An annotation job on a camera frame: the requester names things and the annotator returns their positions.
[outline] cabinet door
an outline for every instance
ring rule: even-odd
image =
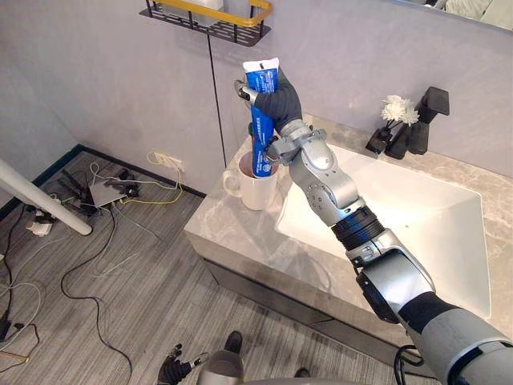
[[[246,277],[242,277],[239,274],[225,269],[224,267],[205,260],[204,263],[221,286],[295,321],[309,325],[313,322],[332,319],[330,316],[323,314],[320,311],[303,305],[298,301],[286,297],[283,294],[256,283]]]
[[[327,335],[328,337],[336,339],[338,342],[342,342],[348,347],[352,347],[357,351],[377,359],[378,361],[387,363],[391,366],[394,365],[395,353],[398,351],[398,347],[395,345],[382,341],[379,338],[364,333],[363,331],[360,331],[336,319],[313,323],[309,326],[314,330]],[[413,360],[418,359],[409,355],[407,357]],[[434,377],[433,372],[427,365],[423,365],[421,367],[412,367],[411,365],[405,363],[405,370],[416,375]]]

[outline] wall outlet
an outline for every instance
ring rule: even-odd
[[[178,167],[180,172],[184,173],[184,165],[182,164],[182,161],[180,159],[173,158],[172,156],[169,156],[167,154],[163,154],[162,152],[154,152],[155,159],[157,163],[162,164],[165,167],[169,168],[175,168]]]

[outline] white sink basin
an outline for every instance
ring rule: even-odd
[[[424,265],[445,301],[490,317],[490,282],[481,196],[431,176],[330,146],[380,222]],[[276,230],[346,259],[344,246],[295,184]]]

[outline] white mug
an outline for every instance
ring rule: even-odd
[[[234,172],[226,170],[223,173],[223,187],[226,192],[242,199],[242,203],[251,210],[263,210],[274,198],[278,178],[278,166],[275,164],[271,175],[265,178],[256,178],[252,171],[252,153],[247,152],[239,161],[239,167]],[[238,180],[239,188],[228,187],[228,180]]]

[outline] toothpaste tube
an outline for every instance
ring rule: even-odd
[[[278,58],[245,62],[249,88],[258,92],[275,92],[278,88]],[[251,106],[253,175],[264,178],[271,175],[272,165],[265,159],[265,149],[274,133],[274,121],[255,106]]]

